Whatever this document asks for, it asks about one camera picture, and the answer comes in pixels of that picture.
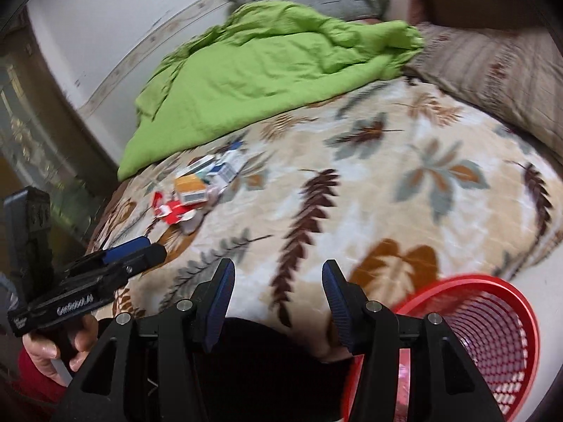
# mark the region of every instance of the black handle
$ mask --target black handle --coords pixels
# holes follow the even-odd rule
[[[51,362],[66,385],[69,385],[72,377],[74,377],[74,371],[70,369],[70,360],[78,353],[72,343],[78,331],[83,328],[82,317],[75,317],[63,324],[39,331],[44,337],[53,341],[61,351],[60,358],[53,359]]]

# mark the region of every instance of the hand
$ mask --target hand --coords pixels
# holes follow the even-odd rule
[[[82,325],[84,328],[75,334],[72,341],[72,345],[78,351],[69,363],[70,369],[74,372],[78,371],[98,339],[98,321],[92,314],[86,314],[82,318]],[[61,356],[61,351],[55,343],[37,332],[24,335],[23,342],[25,350],[39,372],[57,384],[64,385],[51,363],[51,359]]]

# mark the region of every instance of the plastic mesh basket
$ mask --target plastic mesh basket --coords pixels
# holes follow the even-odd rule
[[[539,358],[536,317],[522,293],[491,276],[459,276],[427,287],[394,311],[413,317],[441,314],[477,365],[505,419],[514,418],[534,381]],[[344,395],[345,420],[361,361],[355,361]]]

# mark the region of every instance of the clamp jaw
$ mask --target clamp jaw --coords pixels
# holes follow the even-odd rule
[[[347,282],[336,261],[323,266],[323,287],[339,339],[364,355],[350,422],[392,422],[399,350],[410,349],[408,422],[503,422],[475,363],[440,314],[393,314]]]
[[[52,422],[207,421],[194,354],[218,341],[234,283],[233,262],[222,259],[190,299],[139,320],[117,315]]]

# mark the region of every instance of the black tool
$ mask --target black tool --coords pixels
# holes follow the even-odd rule
[[[76,355],[69,336],[81,328],[81,318],[111,303],[115,290],[132,276],[164,262],[166,249],[145,237],[110,250],[94,252],[60,272],[52,266],[49,247],[50,200],[39,189],[26,187],[4,201],[11,279],[18,305],[8,311],[13,333],[20,337],[39,330],[61,351],[53,365],[67,383]]]
[[[392,422],[399,350],[410,349],[408,422],[503,422],[475,363],[437,313],[396,315],[346,281],[336,261],[323,266],[323,287],[339,339],[364,355],[350,422]]]
[[[222,259],[190,299],[139,320],[117,315],[52,422],[206,421],[194,354],[209,352],[219,339],[234,283],[233,262]]]

